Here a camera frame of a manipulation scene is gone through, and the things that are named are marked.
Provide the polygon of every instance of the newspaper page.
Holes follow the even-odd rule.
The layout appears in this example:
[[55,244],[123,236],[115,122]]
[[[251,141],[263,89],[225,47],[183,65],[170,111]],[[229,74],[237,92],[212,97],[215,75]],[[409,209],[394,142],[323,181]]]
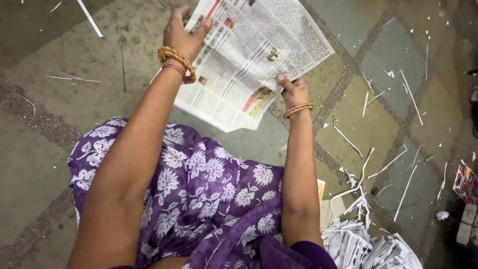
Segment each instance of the newspaper page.
[[185,27],[214,26],[193,63],[196,82],[182,85],[174,104],[231,132],[256,130],[282,87],[334,53],[298,0],[200,0]]

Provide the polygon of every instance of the purple dress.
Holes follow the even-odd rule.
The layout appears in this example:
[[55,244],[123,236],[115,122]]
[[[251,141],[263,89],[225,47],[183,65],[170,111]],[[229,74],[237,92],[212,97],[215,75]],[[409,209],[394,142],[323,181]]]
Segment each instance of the purple dress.
[[[111,118],[87,132],[68,158],[78,223],[95,171],[127,121]],[[259,268],[262,252],[284,246],[275,243],[282,174],[283,167],[239,160],[195,129],[168,124],[144,195],[135,268],[167,256],[189,256],[183,269]]]

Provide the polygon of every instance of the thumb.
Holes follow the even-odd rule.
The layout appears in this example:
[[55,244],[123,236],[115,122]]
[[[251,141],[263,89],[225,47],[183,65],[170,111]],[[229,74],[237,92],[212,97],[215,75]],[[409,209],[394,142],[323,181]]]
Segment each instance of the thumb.
[[285,90],[292,90],[295,88],[295,85],[284,76],[284,74],[279,73],[277,75],[277,82],[285,89]]
[[196,31],[194,32],[193,36],[203,41],[206,38],[207,33],[211,31],[212,28],[212,19],[205,18],[201,24],[197,27]]

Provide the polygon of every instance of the concrete floor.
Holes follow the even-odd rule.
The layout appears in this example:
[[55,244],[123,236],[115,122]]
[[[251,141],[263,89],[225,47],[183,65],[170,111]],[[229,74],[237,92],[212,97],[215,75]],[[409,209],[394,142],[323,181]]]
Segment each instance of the concrete floor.
[[[0,268],[66,264],[77,230],[67,189],[69,151],[95,123],[129,116],[159,66],[155,51],[169,18],[169,0],[83,2],[103,38],[74,0],[64,0],[52,13],[55,0],[0,2],[0,148],[4,153],[0,158]],[[197,0],[180,2],[197,4]],[[338,119],[338,128],[362,153],[375,148],[366,175],[388,164],[405,145],[408,151],[390,169],[365,180],[367,191],[392,184],[377,197],[367,195],[376,224],[370,233],[383,233],[380,227],[400,233],[425,268],[463,268],[467,254],[454,238],[464,205],[451,186],[460,159],[478,168],[471,161],[478,140],[472,136],[467,104],[472,78],[464,74],[478,66],[475,1],[305,0],[303,4],[336,51],[306,74],[311,100],[319,108],[312,116],[317,178],[326,181],[324,199],[329,192],[348,189],[340,167],[359,175],[365,162],[334,128],[323,128],[324,123]],[[121,36],[127,44],[126,94]],[[393,71],[395,78],[382,68]],[[365,117],[361,116],[363,99],[369,89],[360,69],[375,93],[386,93],[367,107]],[[58,75],[57,70],[109,84],[70,85],[46,77]],[[405,73],[418,111],[427,112],[422,116],[424,125],[403,90],[399,70]],[[16,93],[35,103],[35,116],[32,106]],[[281,116],[283,109],[283,101],[277,99],[257,131],[225,134],[177,108],[170,121],[216,138],[234,156],[283,165],[285,152],[280,149],[289,128]],[[418,168],[394,222],[411,173],[407,168],[419,146]],[[436,157],[424,163],[430,154]],[[445,190],[437,202],[446,162]],[[353,200],[344,197],[347,207]],[[450,211],[451,217],[436,221],[434,213],[440,210]]]

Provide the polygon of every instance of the bangle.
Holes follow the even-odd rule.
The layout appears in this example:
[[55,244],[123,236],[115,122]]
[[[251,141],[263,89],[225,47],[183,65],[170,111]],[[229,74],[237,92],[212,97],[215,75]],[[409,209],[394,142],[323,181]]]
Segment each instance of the bangle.
[[296,113],[298,111],[304,110],[304,109],[313,109],[315,105],[313,103],[305,103],[301,104],[298,106],[295,106],[291,109],[289,109],[286,113],[284,113],[284,118],[289,118],[289,116],[293,113]]
[[183,66],[186,68],[186,70],[189,71],[189,76],[186,76],[186,73],[184,73],[184,75],[185,75],[185,78],[183,80],[184,84],[190,84],[190,83],[194,83],[196,81],[196,72],[194,70],[193,65],[181,53],[177,52],[175,49],[173,49],[171,47],[167,47],[167,46],[160,47],[158,49],[158,58],[159,58],[159,61],[161,62],[161,65],[164,64],[164,62],[166,60],[165,59],[166,57],[173,57],[178,62],[183,64]]
[[178,71],[179,73],[181,73],[181,75],[183,75],[183,81],[186,80],[186,72],[184,70],[182,70],[181,68],[171,64],[171,63],[163,63],[161,64],[162,67],[170,67],[172,69],[175,69],[176,71]]

